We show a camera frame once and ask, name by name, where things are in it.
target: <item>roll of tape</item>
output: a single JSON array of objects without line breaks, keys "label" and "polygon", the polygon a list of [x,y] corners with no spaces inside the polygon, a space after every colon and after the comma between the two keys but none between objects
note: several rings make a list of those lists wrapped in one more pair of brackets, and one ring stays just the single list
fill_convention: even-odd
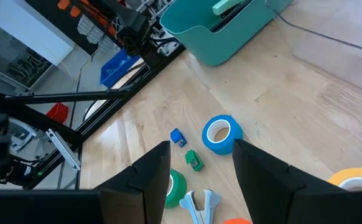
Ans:
[{"label": "roll of tape", "polygon": [[169,190],[167,191],[164,207],[176,207],[179,204],[180,200],[184,198],[186,193],[187,181],[185,180],[185,177],[181,173],[175,171],[174,169],[171,169]]},{"label": "roll of tape", "polygon": [[251,221],[247,221],[243,218],[234,218],[224,222],[224,224],[252,224]]},{"label": "roll of tape", "polygon": [[[222,138],[216,135],[223,129],[228,129]],[[218,115],[209,120],[203,128],[202,140],[207,148],[219,155],[227,155],[233,150],[235,139],[242,139],[243,131],[230,115]]]},{"label": "roll of tape", "polygon": [[362,190],[362,168],[341,170],[328,179],[328,182],[345,190]]}]

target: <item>metal rod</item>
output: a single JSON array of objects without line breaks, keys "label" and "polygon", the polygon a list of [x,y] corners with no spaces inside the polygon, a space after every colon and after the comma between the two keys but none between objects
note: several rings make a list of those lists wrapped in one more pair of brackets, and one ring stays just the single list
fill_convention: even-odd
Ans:
[{"label": "metal rod", "polygon": [[23,103],[6,101],[4,97],[5,95],[0,94],[0,113],[6,113],[8,116],[44,132],[53,129],[72,145],[79,146],[82,143],[81,134],[75,130],[48,118],[45,114],[33,110]]},{"label": "metal rod", "polygon": [[185,47],[180,45],[170,56],[164,57],[156,67],[149,68],[143,66],[124,86],[135,83],[129,95],[121,100],[108,100],[98,110],[96,110],[86,121],[77,128],[77,132],[83,136],[83,141],[88,139],[95,131],[98,130],[112,115],[119,111],[139,90],[148,84],[157,74],[159,74],[169,63],[178,57]]},{"label": "metal rod", "polygon": [[78,93],[57,93],[45,95],[28,95],[6,96],[4,101],[17,102],[27,105],[41,103],[57,103],[57,102],[74,102],[74,101],[91,101],[91,100],[113,100],[126,97],[129,92],[126,90],[109,90],[109,91],[89,91]]}]

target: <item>blue plastic tray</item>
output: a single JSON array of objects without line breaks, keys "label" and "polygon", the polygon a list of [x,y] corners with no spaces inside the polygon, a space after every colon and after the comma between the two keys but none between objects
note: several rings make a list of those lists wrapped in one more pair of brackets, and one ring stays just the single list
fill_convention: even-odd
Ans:
[{"label": "blue plastic tray", "polygon": [[126,54],[125,49],[121,49],[111,60],[101,68],[100,84],[112,88],[139,60],[139,56],[130,57]]}]

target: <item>black cable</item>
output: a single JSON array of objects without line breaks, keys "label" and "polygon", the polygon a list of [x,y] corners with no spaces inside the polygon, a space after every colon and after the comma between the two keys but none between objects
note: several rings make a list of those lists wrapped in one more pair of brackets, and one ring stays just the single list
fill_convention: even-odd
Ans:
[{"label": "black cable", "polygon": [[65,161],[63,161],[61,163],[61,168],[59,171],[59,176],[58,176],[58,183],[57,183],[57,190],[61,189],[61,184],[62,184],[62,177],[63,177],[63,168],[65,167]]},{"label": "black cable", "polygon": [[[131,67],[129,70],[127,70],[127,72],[126,72],[123,76],[125,76],[125,75],[127,75],[128,73],[134,71],[135,69],[141,68],[143,65],[145,65],[145,62],[139,63],[138,65],[135,65],[135,66]],[[86,113],[85,113],[84,116],[83,116],[83,122],[86,120],[86,117],[87,117],[87,114],[88,114],[89,110],[92,109],[92,107],[94,106],[94,104],[95,104],[97,101],[98,101],[98,100],[92,102],[91,105],[88,106],[88,108],[87,108],[87,110],[86,110]]]},{"label": "black cable", "polygon": [[297,26],[297,25],[294,25],[294,24],[290,23],[289,21],[287,21],[285,18],[283,18],[283,17],[282,17],[277,11],[275,11],[273,8],[271,8],[271,7],[268,6],[267,4],[266,4],[266,6],[267,6],[269,9],[271,9],[272,11],[274,11],[275,14],[277,14],[277,16],[279,16],[279,18],[280,18],[283,22],[285,22],[287,25],[289,25],[289,26],[292,26],[292,27],[297,28],[297,29],[300,29],[300,30],[304,30],[304,31],[309,32],[309,33],[311,33],[311,34],[318,35],[318,36],[320,36],[320,37],[324,37],[324,38],[329,39],[329,40],[334,40],[334,41],[336,41],[336,42],[339,42],[339,43],[341,43],[341,44],[348,45],[348,46],[350,46],[350,47],[356,47],[357,49],[361,49],[361,50],[362,50],[362,46],[359,46],[359,45],[356,45],[356,44],[352,44],[352,43],[346,42],[346,41],[344,41],[344,40],[339,40],[339,39],[336,39],[336,38],[334,38],[334,37],[330,37],[330,36],[327,36],[327,35],[325,35],[325,34],[321,34],[321,33],[318,33],[318,32],[315,32],[315,31],[312,31],[312,30],[309,30],[309,29],[306,29],[306,28],[303,28],[303,27],[300,27],[300,26]]},{"label": "black cable", "polygon": [[[76,86],[76,92],[78,93],[79,92],[79,87],[80,87],[80,80],[81,80],[81,73],[83,72],[83,68],[84,66],[86,66],[87,63],[92,63],[94,61],[94,56],[96,55],[96,53],[93,53],[91,55],[91,61],[90,62],[86,62],[81,68],[80,68],[80,71],[79,71],[79,76],[78,76],[78,81],[77,81],[77,86]],[[75,115],[75,108],[76,108],[76,101],[73,102],[73,108],[72,108],[72,115],[70,117],[70,122],[69,122],[69,128],[72,128],[72,124],[73,124],[73,117]]]},{"label": "black cable", "polygon": [[155,39],[153,37],[150,37],[150,39],[156,43],[158,42],[163,42],[163,41],[168,41],[168,40],[171,40],[171,41],[177,41],[177,38],[175,37],[169,37],[169,38],[164,38],[164,39]]},{"label": "black cable", "polygon": [[162,46],[164,46],[165,44],[168,44],[168,43],[170,43],[170,42],[176,42],[177,39],[176,39],[176,38],[174,38],[174,39],[175,39],[175,40],[165,40],[165,41],[161,42],[161,43],[157,46],[157,48],[159,49],[159,48],[161,48]]},{"label": "black cable", "polygon": [[149,5],[146,5],[146,7],[148,8],[148,9],[150,9],[151,11],[152,11],[152,13],[153,14],[156,14],[156,11],[155,10],[153,10]]},{"label": "black cable", "polygon": [[40,162],[41,160],[43,160],[45,157],[41,158],[41,159],[36,159],[36,160],[33,160],[33,161],[30,161],[30,160],[27,160],[27,159],[23,159],[21,157],[17,157],[17,156],[14,156],[16,158],[14,158],[15,161],[19,161],[19,162],[27,162],[27,163],[36,163],[36,162]]}]

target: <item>green tape roll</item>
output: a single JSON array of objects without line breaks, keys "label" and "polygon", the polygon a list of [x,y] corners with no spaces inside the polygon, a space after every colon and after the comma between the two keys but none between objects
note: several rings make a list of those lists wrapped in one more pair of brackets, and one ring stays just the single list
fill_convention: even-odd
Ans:
[{"label": "green tape roll", "polygon": [[170,190],[167,192],[164,207],[174,208],[187,193],[187,181],[181,173],[171,169],[169,186]]}]

